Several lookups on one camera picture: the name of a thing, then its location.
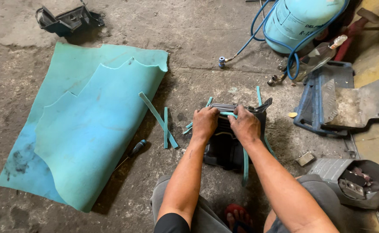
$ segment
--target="concrete floor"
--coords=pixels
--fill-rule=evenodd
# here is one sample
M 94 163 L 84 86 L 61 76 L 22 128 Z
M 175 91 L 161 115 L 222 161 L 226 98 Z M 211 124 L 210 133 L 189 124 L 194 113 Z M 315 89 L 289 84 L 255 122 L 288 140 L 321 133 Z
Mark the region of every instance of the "concrete floor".
M 181 158 L 181 149 L 188 144 L 181 133 L 192 120 L 193 111 L 205 105 L 210 96 L 214 102 L 256 106 L 256 85 L 261 87 L 263 100 L 273 98 L 266 134 L 292 175 L 307 171 L 294 161 L 307 150 L 317 157 L 348 157 L 341 139 L 321 137 L 293 125 L 287 114 L 298 105 L 303 86 L 293 87 L 289 81 L 275 87 L 266 84 L 267 78 L 279 74 L 276 67 L 281 60 L 267 44 L 253 41 L 226 70 L 218 68 L 219 56 L 232 56 L 248 40 L 259 3 L 89 0 L 90 10 L 104 13 L 106 26 L 67 40 L 39 29 L 34 13 L 41 5 L 57 15 L 80 2 L 0 0 L 0 172 L 47 73 L 56 41 L 86 47 L 123 44 L 169 52 L 169 71 L 153 103 L 159 111 L 169 107 L 169 128 L 180 147 L 163 149 L 161 126 L 148 112 L 131 145 L 147 139 L 150 146 L 112 175 L 92 212 L 85 214 L 0 187 L 0 232 L 152 232 L 152 189 L 161 175 L 173 172 Z M 242 188 L 241 174 L 204 165 L 201 195 L 220 217 L 229 203 L 246 206 L 260 231 L 270 207 L 252 166 L 249 175 L 247 188 Z

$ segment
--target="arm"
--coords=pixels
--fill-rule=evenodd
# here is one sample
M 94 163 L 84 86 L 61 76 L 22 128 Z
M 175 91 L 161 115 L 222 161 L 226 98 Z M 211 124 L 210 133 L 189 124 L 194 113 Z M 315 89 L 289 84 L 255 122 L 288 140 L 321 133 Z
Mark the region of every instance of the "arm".
M 165 214 L 182 216 L 191 228 L 192 215 L 201 188 L 205 146 L 218 125 L 217 108 L 206 107 L 193 114 L 192 138 L 166 187 L 158 220 Z
M 269 153 L 260 140 L 260 121 L 239 105 L 228 116 L 259 176 L 275 214 L 290 232 L 338 232 L 311 194 Z

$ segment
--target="screwdriver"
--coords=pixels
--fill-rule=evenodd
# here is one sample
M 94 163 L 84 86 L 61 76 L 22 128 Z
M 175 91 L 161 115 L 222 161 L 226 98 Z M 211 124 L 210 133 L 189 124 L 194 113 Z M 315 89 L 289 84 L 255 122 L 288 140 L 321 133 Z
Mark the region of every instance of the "screwdriver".
M 133 148 L 133 150 L 131 150 L 126 156 L 125 160 L 122 161 L 119 166 L 117 166 L 114 171 L 116 171 L 116 169 L 118 169 L 120 167 L 120 165 L 122 165 L 122 163 L 124 163 L 128 158 L 132 158 L 138 151 L 140 151 L 144 146 L 146 145 L 146 140 L 142 140 L 140 142 L 138 142 L 138 144 L 136 144 L 135 148 Z

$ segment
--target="forearm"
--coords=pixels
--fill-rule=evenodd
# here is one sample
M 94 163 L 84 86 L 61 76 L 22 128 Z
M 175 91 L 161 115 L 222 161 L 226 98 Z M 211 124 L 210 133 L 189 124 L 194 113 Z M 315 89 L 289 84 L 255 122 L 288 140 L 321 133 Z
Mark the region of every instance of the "forearm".
M 181 215 L 191 227 L 201 188 L 202 160 L 207 140 L 192 138 L 166 187 L 158 219 L 168 213 Z
M 337 232 L 311 194 L 267 151 L 261 141 L 244 147 L 276 215 L 290 232 Z

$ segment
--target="toe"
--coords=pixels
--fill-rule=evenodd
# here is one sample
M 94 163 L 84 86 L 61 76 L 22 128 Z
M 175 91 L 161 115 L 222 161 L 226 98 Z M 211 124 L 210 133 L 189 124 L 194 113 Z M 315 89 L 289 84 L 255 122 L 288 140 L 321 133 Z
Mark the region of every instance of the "toe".
M 238 210 L 234 209 L 234 218 L 235 220 L 240 220 L 240 215 L 238 214 Z
M 240 210 L 240 221 L 244 222 L 244 211 Z
M 235 219 L 231 213 L 227 214 L 227 221 L 228 221 L 228 225 L 230 227 L 230 230 L 233 231 Z

